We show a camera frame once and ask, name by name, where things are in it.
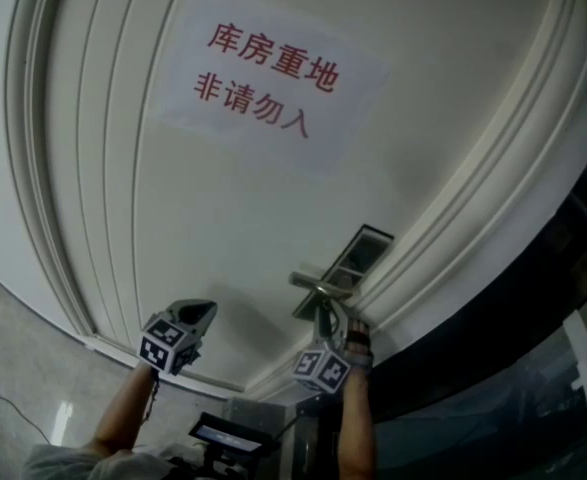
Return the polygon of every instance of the gray sleeve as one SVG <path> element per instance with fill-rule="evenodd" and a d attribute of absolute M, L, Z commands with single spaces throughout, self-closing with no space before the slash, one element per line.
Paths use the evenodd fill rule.
<path fill-rule="evenodd" d="M 22 480 L 87 480 L 100 460 L 86 450 L 38 445 L 22 468 Z"/>

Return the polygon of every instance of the paper sign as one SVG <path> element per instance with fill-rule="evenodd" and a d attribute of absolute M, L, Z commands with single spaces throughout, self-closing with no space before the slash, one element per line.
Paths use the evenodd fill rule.
<path fill-rule="evenodd" d="M 251 156 L 327 173 L 389 66 L 304 18 L 251 0 L 185 0 L 154 111 Z"/>

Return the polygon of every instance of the white door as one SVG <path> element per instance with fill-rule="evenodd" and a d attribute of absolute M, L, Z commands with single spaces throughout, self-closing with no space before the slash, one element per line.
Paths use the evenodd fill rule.
<path fill-rule="evenodd" d="M 290 272 L 321 276 L 363 225 L 393 235 L 388 257 L 399 254 L 437 225 L 431 214 L 455 205 L 485 165 L 478 158 L 499 158 L 482 148 L 505 129 L 496 119 L 515 105 L 509 98 L 527 90 L 517 84 L 527 63 L 541 62 L 536 41 L 554 37 L 540 38 L 545 20 L 565 16 L 555 3 L 61 0 L 49 58 L 49 167 L 99 333 L 133 348 L 152 313 L 180 298 L 213 299 L 220 310 L 203 357 L 185 375 L 250 391 L 310 331 L 292 317 L 306 294 L 287 283 Z M 242 31 L 236 51 L 216 42 L 231 24 Z M 212 46 L 193 46 L 203 30 Z M 238 60 L 250 34 L 273 41 L 263 64 Z M 307 52 L 300 80 L 270 69 L 285 45 Z M 328 95 L 339 103 L 324 112 L 319 77 L 303 76 L 331 55 L 345 71 Z M 216 69 L 219 97 L 201 98 L 197 75 Z M 225 105 L 231 75 L 220 73 L 253 84 L 246 114 Z M 362 73 L 374 80 L 360 95 L 339 93 Z M 297 93 L 289 81 L 307 85 Z M 271 126 L 277 133 L 262 135 L 255 126 L 268 128 L 274 113 L 260 121 L 251 112 L 273 87 L 287 105 Z M 310 88 L 317 94 L 307 98 Z M 308 129 L 283 127 L 305 105 Z M 382 262 L 370 287 L 393 268 Z"/>

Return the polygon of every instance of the white paper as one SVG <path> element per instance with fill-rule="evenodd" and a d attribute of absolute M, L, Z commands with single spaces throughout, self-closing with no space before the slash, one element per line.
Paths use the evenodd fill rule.
<path fill-rule="evenodd" d="M 185 0 L 172 33 L 153 101 L 158 117 L 312 173 L 330 172 L 389 73 L 304 18 L 251 0 Z M 287 45 L 306 53 L 282 58 Z M 299 56 L 307 59 L 297 69 Z"/>

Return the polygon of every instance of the gray shirt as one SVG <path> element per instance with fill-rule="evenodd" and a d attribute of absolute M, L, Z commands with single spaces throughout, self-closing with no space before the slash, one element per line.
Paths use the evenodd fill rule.
<path fill-rule="evenodd" d="M 201 462 L 197 452 L 179 445 L 153 453 L 120 451 L 102 459 L 98 455 L 76 448 L 38 445 L 22 470 L 22 480 L 162 480 L 183 478 L 170 476 L 179 472 L 168 458 L 181 457 L 186 462 Z"/>

